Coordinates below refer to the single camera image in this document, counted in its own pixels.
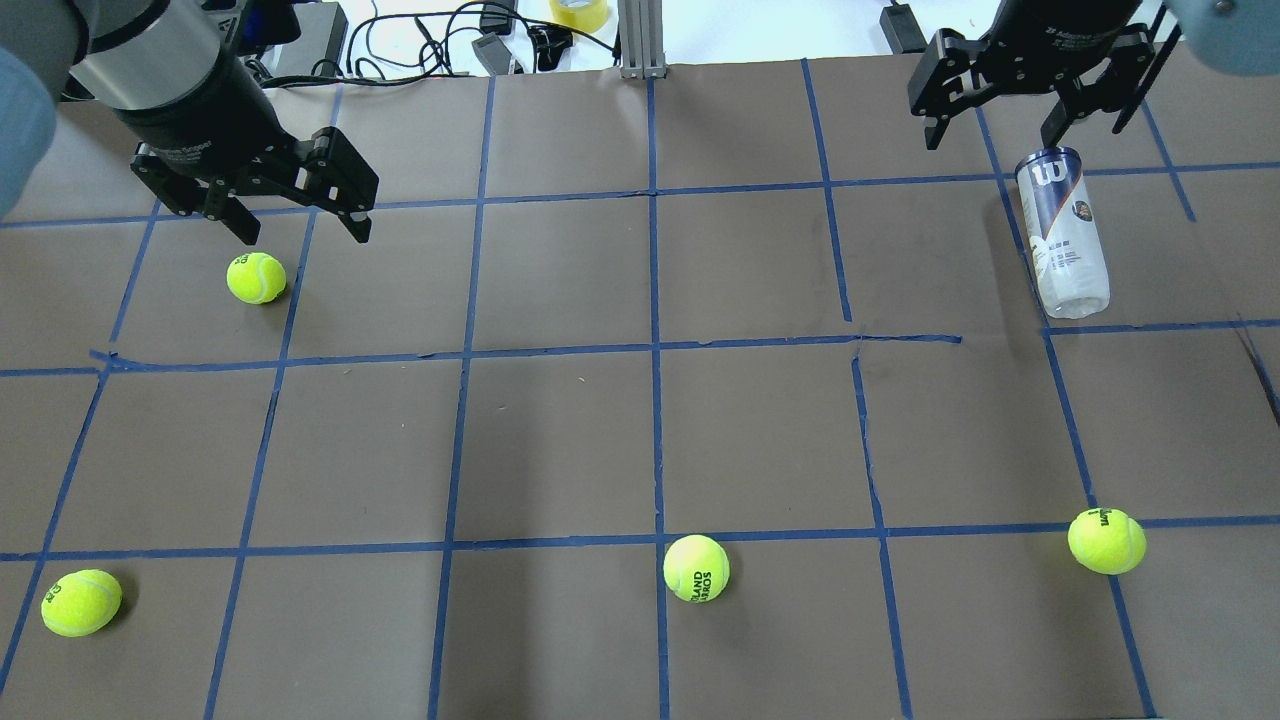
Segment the yellow cylinder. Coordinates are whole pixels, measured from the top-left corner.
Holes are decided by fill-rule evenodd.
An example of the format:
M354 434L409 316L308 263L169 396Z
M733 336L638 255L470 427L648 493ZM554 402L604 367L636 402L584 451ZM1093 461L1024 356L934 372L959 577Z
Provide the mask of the yellow cylinder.
M604 0L548 0L552 20L582 32L595 32L609 19L609 4Z

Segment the white and blue can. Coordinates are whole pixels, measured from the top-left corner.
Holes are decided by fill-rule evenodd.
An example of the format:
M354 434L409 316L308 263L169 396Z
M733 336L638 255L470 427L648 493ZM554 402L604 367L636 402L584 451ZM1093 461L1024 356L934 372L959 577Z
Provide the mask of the white and blue can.
M1084 164L1070 147L1046 147L1015 169L1044 311L1079 319L1111 304L1111 281L1084 188Z

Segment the tennis ball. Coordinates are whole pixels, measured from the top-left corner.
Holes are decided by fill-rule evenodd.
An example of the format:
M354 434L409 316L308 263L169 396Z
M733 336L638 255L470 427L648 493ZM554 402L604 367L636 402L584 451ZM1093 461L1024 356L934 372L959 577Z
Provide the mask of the tennis ball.
M284 266L266 252L250 252L227 268L227 288L250 305L270 302L284 291Z
M45 593L40 616L45 626L64 638L96 633L120 609L120 583L102 570L63 575Z
M1066 530L1066 544L1080 565L1105 575L1128 573L1147 555L1142 525L1114 507L1094 507L1076 515Z
M680 600L716 600L728 584L728 555L709 537L685 536L667 548L662 577Z

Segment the metal post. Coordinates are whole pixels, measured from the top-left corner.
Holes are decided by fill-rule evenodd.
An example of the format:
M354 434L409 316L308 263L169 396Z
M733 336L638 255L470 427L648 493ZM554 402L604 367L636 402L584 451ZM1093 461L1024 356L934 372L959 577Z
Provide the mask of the metal post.
M667 77L662 50L662 0L618 0L622 77Z

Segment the blue grid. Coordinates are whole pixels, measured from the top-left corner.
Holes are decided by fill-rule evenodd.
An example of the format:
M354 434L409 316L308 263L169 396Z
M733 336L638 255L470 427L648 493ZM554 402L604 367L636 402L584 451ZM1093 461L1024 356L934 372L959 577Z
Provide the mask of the blue grid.
M317 211L315 209L305 208L288 208L278 210L262 210L259 215L280 215L280 214L298 214L307 213L307 228L306 236L302 245L302 252L298 263L298 270L294 279L294 291L289 301L288 315L285 320L285 328L280 343L280 351L276 360L273 361L252 361L252 363L220 363L220 364L146 364L124 357L116 356L114 352L104 354L92 351L91 357L95 359L97 365L86 365L76 368L38 368L38 369L9 369L0 370L0 378L14 378L14 377L56 377L56 375L96 375L97 386L93 392L92 400L84 415L84 421L81 427L79 434L76 439L74 448L72 451L70 459L67 464L67 470L64 473L61 484L58 492L58 500L54 505L51 512L44 542L41 550L37 552L23 552L23 553L0 553L0 562L35 562L32 570L31 580L27 587L27 592L19 610L17 624L13 629L10 641L8 643L4 665L0 666L0 692L4 691L5 683L9 678L9 671L13 665L13 659L18 651L19 641L22 637L23 626L26 625L27 616L32 610L32 605L38 591L37 583L40 582L41 573L45 565L50 561L63 561L63 560L118 560L118 559L170 559L170 557L223 557L234 559L236 569L233 573L233 579L228 594L227 610L224 615L221 634L219 639L218 652L215 657L215 666L212 675L210 678L209 696L205 707L205 717L211 719L216 708L218 691L220 684L220 676L223 671L223 665L225 662L225 653L230 630L234 623L236 605L239 593L239 584L243 574L244 561L248 557L270 557L270 556L316 556L316 555L361 555L361 553L402 553L402 552L440 552L442 553L442 569L440 569L440 585L438 594L438 610L436 610L436 628L434 638L434 651L431 662L431 676L430 692L429 692L429 707L428 716L434 719L438 715L439 707L439 693L440 693L440 673L444 662L444 633L448 620L448 589L452 569L452 556L453 552L467 552L467 551L492 551L492 550L512 550L512 548L554 548L554 547L590 547L590 546L653 546L655 556L655 580L657 580L657 628L658 628L658 675L659 675L659 707L660 716L666 720L671 716L671 696L669 696L669 676L668 676L668 655L667 655L667 593L664 592L664 585L662 582L662 556L663 550L667 543L676 539L678 536L671 536L664 528L664 502L663 502L663 442L662 442L662 354L666 351L682 351L682 350L699 350L710 347L771 347L771 346L804 346L804 345L854 345L856 343L859 350L855 351L851 373L852 384L855 389L855 397L858 404L858 418L859 429L861 433L864 461L867 466L868 475L868 492L870 493L874 527L872 528L836 528L836 529L790 529L790 530L742 530L742 532L723 532L714 533L714 537L722 542L776 542L776 541L808 541L808 539L877 539L879 543L879 559L881 559L881 571L882 582L886 600L887 610L887 624L888 634L893 650L893 664L895 673L899 684L901 712L905 717L913 717L911 710L911 697L910 685L908 676L906 659L902 650L901 641L901 628L897 615L896 594L893 588L892 578L892 564L890 557L890 538L906 538L906 537L947 537L947 536L975 536L975 534L1027 534L1027 533L1062 533L1066 530L1068 523L1023 523L1023 524L972 524L972 525L937 525L937 527L887 527L884 523L883 509L881 506L879 496L876 489L876 479L873 471L873 461L870 455L870 442L868 439L869 433L869 409L867 405L867 397L863 387L861 377L861 361L858 355L860 352L861 343L864 342L941 342L941 343L960 343L961 338L959 336L948 334L913 334L913 336L873 336L873 334L831 334L831 336L813 336L813 337L777 337L777 338L739 338L739 340L719 340L709 342L663 342L660 340L660 304L659 304L659 282L658 282L658 269L659 269L659 247L658 247L658 223L659 223L659 204L658 200L662 196L677 196L677 195L701 195L701 193L736 193L736 192L769 192L769 191L785 191L785 190L823 190L827 215L828 215L828 231L831 234L832 252L835 256L835 266L837 274L837 287L840 292L841 309L846 322L852 320L852 313L849 305L847 297L847 282L844 273L842 254L840 249L840 231L837 227L835 201L832 195L832 188L835 187L865 187L865 186L882 186L882 184L922 184L922 183L950 183L950 182L996 182L1000 190L1000 197L1005 209L1006 219L1009 222L1010 232L1012 233L1014 242L1019 254L1023 256L1024 268L1028 270L1028 283L1030 291L1034 293L1034 281L1030 277L1029 265L1027 264L1027 249L1023 243L1018 222L1014 214L1012 202L1009 197L1005 182L1012 179L1011 173L1002 172L996 158L995 145L991 138L989 129L986 123L986 118L982 110L977 110L978 123L982 129L983 141L987 146L987 152L992 164L991 173L978 173L978 174L951 174L951 176L918 176L918 177L893 177L893 178L864 178L864 179L833 179L829 174L829 165L826 152L826 141L822 131L822 119L819 111L819 104L813 87L813 78L809 70L808 60L801 63L803 76L805 81L805 90L809 99L809 108L812 113L814 137L818 147L818 156L822 169L822 182L796 182L796 183L763 183L763 184L741 184L741 186L714 186L714 187L672 187L672 188L659 188L658 187L658 159L657 159L657 126L655 126L655 92L654 81L650 78L646 82L646 101L648 101L648 152L649 152L649 186L644 190L637 191L622 191L622 192L585 192L585 193L563 193L563 195L529 195L529 196L508 196L508 197L488 197L485 193L485 183L488 177L488 155L489 155L489 142L492 136L493 124L493 100L495 92L495 83L490 78L488 85L486 106L485 106L485 126L484 126L484 140L481 149L480 160L480 177L479 187L475 199L454 199L454 200L429 200L429 201L416 201L416 202L388 202L379 205L379 209L401 209L401 208L438 208L438 206L475 206L475 234L472 243L472 261L471 261L471 284L467 302L467 324L466 324L466 340L462 351L460 352L436 352L429 355L357 355L357 356L324 356L324 357L291 357L288 354L289 342L292 338L293 320L297 313L298 304L298 288L301 287L307 256L310 252L311 238L315 229L315 220ZM330 123L337 124L338 110L342 102L340 88L335 94ZM1280 169L1280 163L1224 163L1224 164L1201 164L1201 165L1176 165L1165 145L1165 141L1160 133L1155 114L1151 109L1143 104L1143 113L1151 127L1151 131L1156 138L1157 147L1160 150L1161 158L1164 159L1164 167L1149 167L1149 168L1121 168L1121 169L1101 169L1091 170L1089 174L1094 176L1138 176L1138 174L1167 174L1170 181L1178 193L1178 197L1184 208L1187 218L1192 222L1196 220L1194 210L1183 190L1180 182L1180 174L1185 173L1204 173L1204 172L1230 172L1230 170L1257 170L1257 169ZM652 311L652 336L649 343L631 343L631 345L598 345L598 346L567 346L567 347L534 347L534 348L512 348L512 350L492 350L492 351L475 351L472 348L474 333L475 333L475 305L477 293L477 278L480 269L480 255L481 255L481 237L483 237L483 224L484 224L484 208L490 204L513 204L513 202L556 202L556 201L568 201L568 200L598 200L598 199L618 199L618 197L636 197L646 196L649 199L649 242L650 242L650 311ZM110 341L114 343L123 327L125 314L133 295L133 288L137 283L138 273L141 270L142 263L145 260L147 247L150 245L150 238L156 227L156 223L161 222L200 222L198 218L179 218L173 215L160 215L160 204L156 202L146 217L119 217L119 218L92 218L92 219L69 219L69 220L35 220L35 222L15 222L15 223L0 223L0 229L3 228L56 228L56 227L70 227L70 225L87 225L87 224L118 224L118 223L146 223L143 231L142 241L140 243L132 272L129 274L128 283L125 286L124 295L120 301L120 307L115 318L115 323L111 328ZM1053 338L1059 336L1070 334L1093 334L1093 333L1134 333L1134 332L1181 332L1181 331L1212 331L1212 329L1239 329L1247 332L1248 328L1257 327L1280 327L1280 319L1234 319L1234 320L1219 320L1219 322L1203 322L1203 323L1164 323L1164 324L1148 324L1148 325L1096 325L1096 327L1061 327L1056 328L1050 325L1047 315L1043 314L1041 309L1043 329L1042 338L1044 342L1044 351L1048 360L1048 365L1053 374L1053 379L1059 392L1059 400L1062 406L1064 421L1069 430L1070 441L1078 462L1082 489L1084 492L1085 501L1089 506L1097 506L1097 497L1093 491L1092 479L1089 477L1088 464L1085 460L1085 452L1079 438L1079 432L1075 424L1074 413L1070 405L1070 397L1068 393L1066 383L1062 378L1062 372L1057 361L1057 355L1053 346ZM454 525L457 515L457 502L458 502L458 483L461 477L461 462L462 462L462 445L463 445L463 430L466 425L466 407L467 407L467 392L468 392L468 378L470 378L470 365L472 359L480 357L531 357L541 355L580 355L580 354L608 354L608 352L650 352L653 360L653 428L654 428L654 532L652 534L623 534L623 536L570 536L570 537L538 537L538 538L506 538L506 539L484 539L484 541L457 541L454 538ZM332 364L353 364L353 363L410 363L410 361L433 361L433 360L461 360L462 372L460 378L460 393L458 393L458 409L457 420L454 424L454 445L453 445L453 461L451 468L451 480L449 480L449 501L447 510L447 525L445 525L445 538L440 542L403 542L403 543L360 543L360 544L315 544L315 546L274 546L274 547L255 547L250 544L250 537L252 532L253 515L256 510L257 493L261 484L262 469L265 465L266 452L270 445L271 429L275 419L275 409L279 398L279 392L284 382L285 370L292 366L307 366L307 365L332 365ZM255 369L274 369L275 382L273 386L271 398L268 407L266 418L264 420L262 438L259 447L257 460L255 464L253 478L251 484L250 498L246 506L244 521L242 525L239 543L236 547L212 547L212 548L146 548L146 550L111 550L111 551L54 551L51 550L52 539L58 529L59 516L61 509L65 503L67 495L70 489L72 480L76 474L76 469L79 461L79 455L84 445L84 439L92 425L99 402L101 401L102 393L106 384L113 374L123 373L204 373L204 372L237 372L237 370L255 370ZM1270 397L1275 397L1275 388L1271 386L1270 375L1266 368L1260 366L1260 377L1267 386L1266 389ZM1147 528L1225 528L1225 527L1251 527L1251 525L1276 525L1280 524L1280 515L1242 515L1242 516L1202 516L1202 518L1147 518L1142 520ZM1143 710L1148 716L1155 716L1156 708L1153 700L1151 697L1151 691L1147 685L1146 676L1143 673L1142 659L1139 655L1139 648L1133 635L1133 629L1129 621L1128 611L1124 602L1124 593L1120 580L1115 577L1110 578L1110 587L1116 606L1117 619L1120 621L1121 630L1124 633L1125 644L1129 652L1129 657L1133 665L1134 680L1137 685L1138 694L1143 703Z

